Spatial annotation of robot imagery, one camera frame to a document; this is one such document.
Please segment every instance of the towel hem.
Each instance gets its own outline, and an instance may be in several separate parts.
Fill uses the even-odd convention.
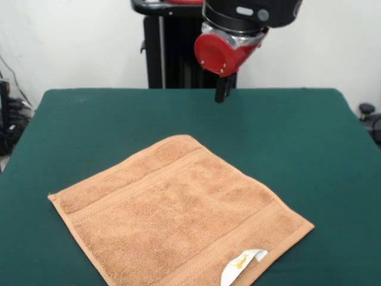
[[[101,274],[103,279],[106,281],[106,283],[109,286],[115,286],[114,281],[111,279],[110,276],[104,271],[103,266],[98,262],[98,260],[95,258],[95,256],[92,254],[92,252],[86,247],[83,240],[79,236],[78,232],[76,232],[73,224],[70,222],[70,219],[65,214],[64,210],[61,208],[59,202],[55,198],[55,195],[48,195],[48,199],[52,202],[53,206],[57,210],[58,214],[61,216],[62,220],[66,224],[67,228],[69,229],[71,235],[74,237],[76,242],[78,243],[79,247],[82,249],[82,251],[85,253],[85,255],[88,257],[90,262],[94,265],[96,270]]]
[[[282,241],[276,248],[269,252],[262,261],[260,261],[253,268],[243,275],[232,284],[234,286],[247,286],[256,281],[280,256],[290,250],[292,246],[301,241],[315,226],[309,221],[305,221],[292,235]]]

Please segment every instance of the green tablecloth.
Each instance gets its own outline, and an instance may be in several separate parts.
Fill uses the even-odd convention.
[[[0,178],[0,285],[104,285],[48,201],[190,134],[316,225],[255,285],[381,285],[381,155],[328,89],[49,91]]]

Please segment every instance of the black knob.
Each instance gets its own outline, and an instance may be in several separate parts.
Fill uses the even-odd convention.
[[[376,110],[376,108],[373,105],[368,103],[360,104],[359,109],[361,113],[365,116],[371,115]]]

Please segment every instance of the black cable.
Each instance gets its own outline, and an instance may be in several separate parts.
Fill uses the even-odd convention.
[[[21,90],[20,88],[20,85],[18,85],[18,81],[17,81],[17,77],[16,77],[16,73],[14,72],[14,70],[8,65],[8,63],[4,60],[4,58],[2,57],[2,55],[0,54],[0,60],[3,62],[3,64],[6,66],[6,68],[8,70],[10,70],[10,72],[12,73],[13,75],[13,80],[14,80],[14,84],[15,86],[17,87],[17,89],[20,91],[21,95],[23,96],[23,98],[25,99],[26,102],[28,102],[28,104],[30,106],[32,106],[32,104],[30,103],[30,101],[28,100],[28,97],[26,97],[25,93]]]

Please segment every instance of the terry cloth towel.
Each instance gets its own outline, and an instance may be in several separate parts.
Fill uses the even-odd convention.
[[[48,198],[108,285],[251,285],[314,227],[187,135]]]

